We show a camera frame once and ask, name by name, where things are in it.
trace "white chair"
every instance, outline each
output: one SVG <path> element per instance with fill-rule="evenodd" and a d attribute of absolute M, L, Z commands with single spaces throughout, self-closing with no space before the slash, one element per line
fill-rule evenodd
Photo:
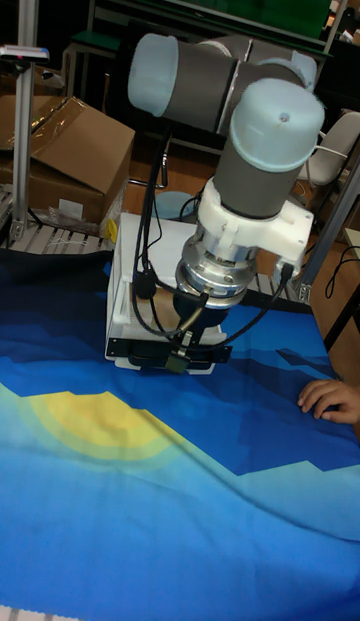
<path fill-rule="evenodd" d="M 355 142 L 360 135 L 360 112 L 344 114 L 316 146 L 314 154 L 301 168 L 298 179 L 308 181 L 311 188 L 337 181 Z"/>

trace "cardboard box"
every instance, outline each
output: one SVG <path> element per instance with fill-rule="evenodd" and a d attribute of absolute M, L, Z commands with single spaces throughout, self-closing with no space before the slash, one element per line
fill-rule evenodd
<path fill-rule="evenodd" d="M 78 99 L 34 97 L 29 206 L 100 224 L 129 173 L 134 131 Z M 15 97 L 0 98 L 0 183 L 12 183 Z"/>
<path fill-rule="evenodd" d="M 1 73 L 0 96 L 3 94 L 15 94 L 16 92 L 16 79 L 11 75 L 10 64 L 7 64 L 7 66 L 9 69 L 5 69 Z M 64 97 L 65 84 L 61 78 L 61 72 L 48 67 L 36 66 L 34 95 Z"/>

